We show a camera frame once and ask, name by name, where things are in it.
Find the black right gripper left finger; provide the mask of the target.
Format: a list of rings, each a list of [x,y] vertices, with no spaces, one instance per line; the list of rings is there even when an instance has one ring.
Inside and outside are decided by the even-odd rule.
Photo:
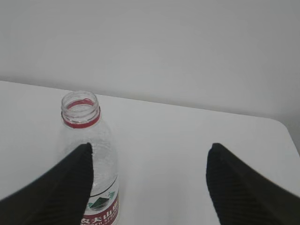
[[[81,144],[51,170],[0,202],[2,225],[78,225],[93,184],[92,146]]]

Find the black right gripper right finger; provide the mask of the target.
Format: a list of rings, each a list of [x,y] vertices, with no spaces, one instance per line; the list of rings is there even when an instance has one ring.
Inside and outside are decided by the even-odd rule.
[[[206,184],[222,225],[298,225],[300,198],[262,176],[225,146],[208,152]]]

